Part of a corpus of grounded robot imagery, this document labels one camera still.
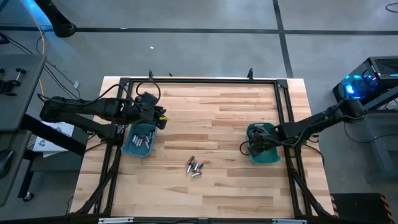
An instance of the teal plastic bin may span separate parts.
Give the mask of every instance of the teal plastic bin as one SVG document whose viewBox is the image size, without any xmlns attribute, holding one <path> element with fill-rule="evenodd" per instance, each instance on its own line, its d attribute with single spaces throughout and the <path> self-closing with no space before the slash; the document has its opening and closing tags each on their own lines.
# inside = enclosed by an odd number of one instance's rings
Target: teal plastic bin
<svg viewBox="0 0 398 224">
<path fill-rule="evenodd" d="M 251 129 L 255 128 L 256 126 L 262 126 L 269 133 L 274 128 L 274 125 L 272 125 L 270 123 L 254 123 L 254 124 L 250 124 L 248 126 L 247 131 L 246 131 L 248 140 L 250 140 L 248 136 L 250 136 Z M 253 157 L 252 155 L 250 155 L 250 159 L 255 164 L 274 164 L 274 163 L 280 161 L 280 156 L 278 155 L 278 150 L 276 149 L 276 147 L 273 147 L 272 149 L 270 149 L 268 151 L 263 151 L 262 153 L 260 153 L 256 157 Z"/>
<path fill-rule="evenodd" d="M 149 142 L 149 149 L 145 145 L 144 142 L 140 146 L 136 146 L 132 139 L 134 135 L 138 135 L 142 138 L 145 136 L 149 136 L 149 133 L 152 133 L 152 139 Z M 133 124 L 130 127 L 130 133 L 127 137 L 125 145 L 121 148 L 123 154 L 133 155 L 137 157 L 148 157 L 152 152 L 152 148 L 154 147 L 155 138 L 156 138 L 157 128 L 155 123 L 142 123 L 142 124 Z"/>
</svg>

